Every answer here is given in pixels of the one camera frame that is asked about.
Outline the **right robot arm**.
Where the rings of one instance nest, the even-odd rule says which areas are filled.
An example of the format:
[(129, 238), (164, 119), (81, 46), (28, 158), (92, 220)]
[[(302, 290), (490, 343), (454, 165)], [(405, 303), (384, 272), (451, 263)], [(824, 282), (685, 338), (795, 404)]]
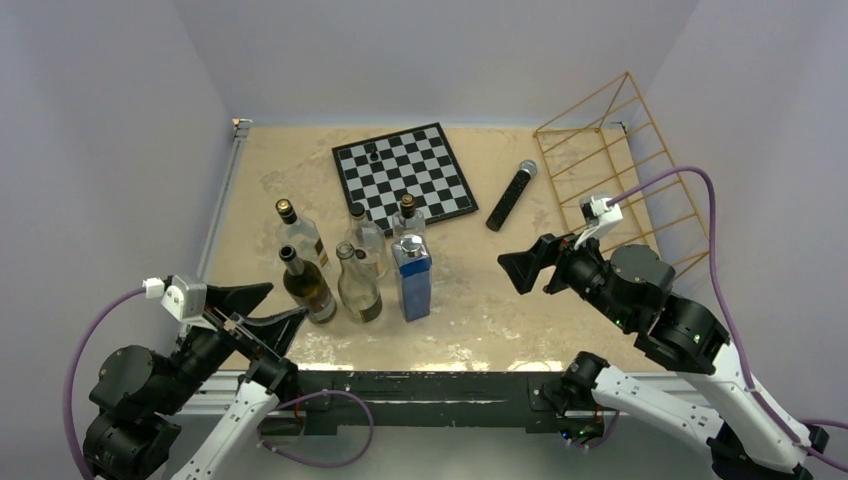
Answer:
[(704, 406), (688, 403), (582, 351), (559, 380), (539, 390), (558, 415), (589, 403), (623, 411), (707, 454), (722, 479), (810, 477), (805, 461), (825, 450), (827, 432), (762, 405), (765, 392), (745, 383), (728, 330), (708, 308), (673, 292), (674, 268), (652, 249), (625, 245), (604, 257), (595, 239), (579, 244), (573, 234), (546, 234), (497, 261), (521, 294), (551, 269), (547, 294), (574, 291), (705, 400)]

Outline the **round clear bottle blue seal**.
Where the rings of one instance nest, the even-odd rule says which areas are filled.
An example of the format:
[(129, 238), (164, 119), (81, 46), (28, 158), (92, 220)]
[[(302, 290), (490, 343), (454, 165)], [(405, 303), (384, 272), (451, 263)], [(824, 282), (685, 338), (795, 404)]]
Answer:
[(355, 249), (363, 250), (362, 260), (377, 279), (382, 279), (387, 273), (387, 248), (383, 230), (367, 216), (361, 203), (353, 203), (350, 207), (350, 225), (345, 234)]

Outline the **dark green wine bottle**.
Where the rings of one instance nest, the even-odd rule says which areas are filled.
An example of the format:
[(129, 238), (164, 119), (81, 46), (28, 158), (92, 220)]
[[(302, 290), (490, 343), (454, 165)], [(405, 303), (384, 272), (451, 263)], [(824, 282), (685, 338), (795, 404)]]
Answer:
[(320, 268), (303, 259), (291, 245), (283, 245), (279, 257), (285, 265), (283, 285), (295, 302), (308, 310), (313, 324), (329, 323), (337, 303)]

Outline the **clear square bottle gold label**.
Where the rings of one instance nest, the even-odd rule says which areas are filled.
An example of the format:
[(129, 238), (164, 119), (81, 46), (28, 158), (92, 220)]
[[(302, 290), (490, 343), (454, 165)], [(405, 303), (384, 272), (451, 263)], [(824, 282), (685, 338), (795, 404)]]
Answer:
[(276, 237), (281, 246), (292, 246), (298, 255), (322, 270), (329, 268), (329, 258), (315, 223), (300, 216), (288, 199), (279, 199), (275, 208), (281, 223)]

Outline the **clear square bottle black cap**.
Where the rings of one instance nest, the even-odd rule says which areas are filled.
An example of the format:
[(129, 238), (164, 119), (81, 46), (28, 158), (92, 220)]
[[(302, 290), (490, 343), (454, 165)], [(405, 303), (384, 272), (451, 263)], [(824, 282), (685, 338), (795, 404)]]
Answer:
[(392, 235), (400, 238), (404, 235), (425, 236), (426, 219), (424, 213), (417, 208), (416, 198), (404, 194), (399, 202), (399, 210), (392, 216)]

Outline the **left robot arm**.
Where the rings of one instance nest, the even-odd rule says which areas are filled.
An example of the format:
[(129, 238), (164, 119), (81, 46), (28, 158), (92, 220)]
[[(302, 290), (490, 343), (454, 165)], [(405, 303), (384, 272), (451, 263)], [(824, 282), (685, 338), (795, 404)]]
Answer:
[(213, 432), (176, 475), (218, 479), (232, 450), (261, 420), (297, 399), (298, 368), (285, 355), (308, 312), (300, 307), (251, 317), (270, 283), (216, 287), (174, 276), (149, 279), (143, 288), (190, 329), (168, 356), (130, 345), (104, 361), (89, 394), (99, 413), (78, 450), (80, 471), (87, 479), (150, 478), (181, 432), (170, 417), (238, 352), (249, 359), (248, 371)]

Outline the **blue clear tall bottle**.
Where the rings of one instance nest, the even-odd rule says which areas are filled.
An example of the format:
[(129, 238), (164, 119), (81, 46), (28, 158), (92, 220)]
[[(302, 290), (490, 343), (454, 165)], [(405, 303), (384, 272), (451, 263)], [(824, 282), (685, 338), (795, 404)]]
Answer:
[(432, 297), (432, 257), (425, 240), (405, 234), (391, 245), (399, 306), (406, 322), (430, 314)]

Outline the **clear bottle black label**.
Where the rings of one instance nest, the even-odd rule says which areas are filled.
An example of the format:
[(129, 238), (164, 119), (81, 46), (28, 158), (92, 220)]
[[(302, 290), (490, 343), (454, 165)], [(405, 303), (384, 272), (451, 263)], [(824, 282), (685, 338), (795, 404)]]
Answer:
[(346, 311), (360, 323), (375, 321), (382, 313), (383, 302), (377, 278), (358, 257), (359, 250), (349, 241), (336, 246), (341, 266), (337, 290)]

